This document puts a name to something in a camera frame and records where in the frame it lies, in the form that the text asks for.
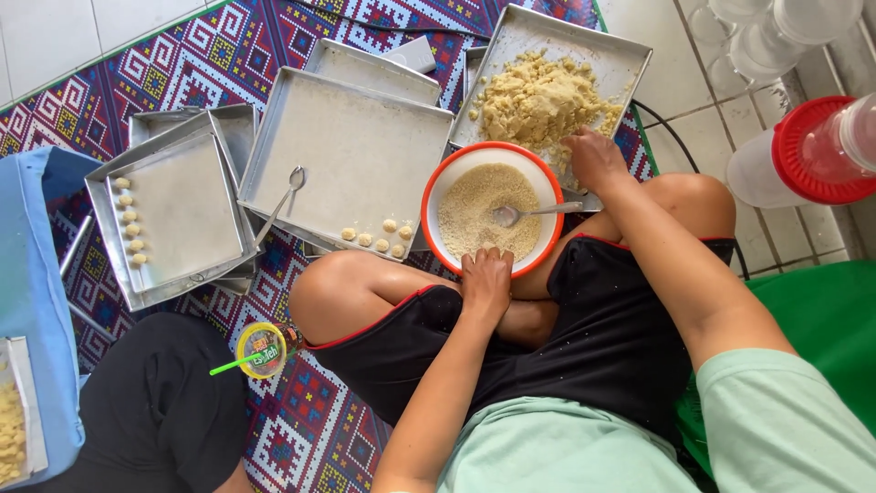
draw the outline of black pants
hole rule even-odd
[[[732,239],[704,243],[730,262]],[[673,403],[687,385],[690,358],[629,249],[573,238],[547,291],[560,306],[547,344],[530,352],[494,337],[468,417],[515,397],[559,397],[613,412],[678,444]],[[456,291],[431,286],[376,324],[312,349],[323,367],[395,425],[462,308]]]
[[[249,427],[245,379],[218,329],[199,318],[144,318],[82,387],[85,445],[74,465],[22,491],[211,493],[231,476]]]

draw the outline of white bowl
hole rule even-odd
[[[507,142],[480,142],[451,154],[429,178],[426,190],[423,192],[420,221],[429,248],[442,264],[457,275],[462,274],[463,265],[444,245],[438,229],[438,205],[453,183],[466,171],[493,162],[514,166],[523,173],[533,185],[535,196],[539,199],[539,207],[562,204],[562,191],[554,172],[537,155],[521,146]],[[514,262],[512,278],[529,272],[550,255],[554,244],[560,238],[562,218],[562,214],[541,216],[541,234],[535,242],[535,248],[522,260]]]

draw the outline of hand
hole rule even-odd
[[[481,248],[475,254],[463,255],[463,312],[486,317],[495,329],[511,304],[511,267],[514,254],[505,250],[500,255],[498,248],[488,252]]]
[[[611,183],[631,177],[620,147],[586,125],[561,139],[560,143],[572,150],[572,175],[581,186],[597,195]]]

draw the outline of colorful patterned mat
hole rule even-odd
[[[490,34],[507,0],[317,0],[355,18],[381,25],[446,26]],[[524,6],[569,22],[604,29],[590,0],[525,0]],[[300,68],[314,43],[329,37],[380,53],[411,36],[374,32],[314,14],[284,0],[238,0],[138,42],[85,68],[64,82],[0,113],[0,155],[57,145],[107,161],[128,143],[127,121],[140,111],[183,104],[223,106],[246,102],[264,110],[280,66]],[[428,34],[438,68],[430,74],[444,91],[441,104],[458,109],[462,58],[478,46],[470,37]],[[630,171],[653,175],[638,118],[627,112],[616,141]],[[63,254],[91,209],[78,193],[48,204],[55,246]],[[204,317],[228,340],[258,320],[289,322],[287,290],[307,265],[301,242],[272,230],[261,271],[248,297],[205,286],[172,302],[130,314],[118,291],[102,239],[95,228],[77,252],[65,280],[67,296],[99,324],[121,337],[154,311]],[[410,263],[451,277],[431,254]],[[105,336],[74,318],[79,361],[88,372],[109,347]],[[252,381],[248,400],[251,436],[244,451],[257,491],[366,492],[389,436],[358,397],[311,354],[296,356],[283,373]]]

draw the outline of person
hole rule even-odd
[[[85,444],[68,470],[16,491],[253,493],[241,462],[250,420],[241,371],[206,320],[155,313],[82,386]]]
[[[562,143],[604,211],[532,272],[495,247],[462,284],[338,252],[292,286],[316,360],[395,426],[371,491],[696,491],[673,421],[691,370],[720,490],[872,490],[876,440],[727,267],[727,188],[639,184],[586,127]]]

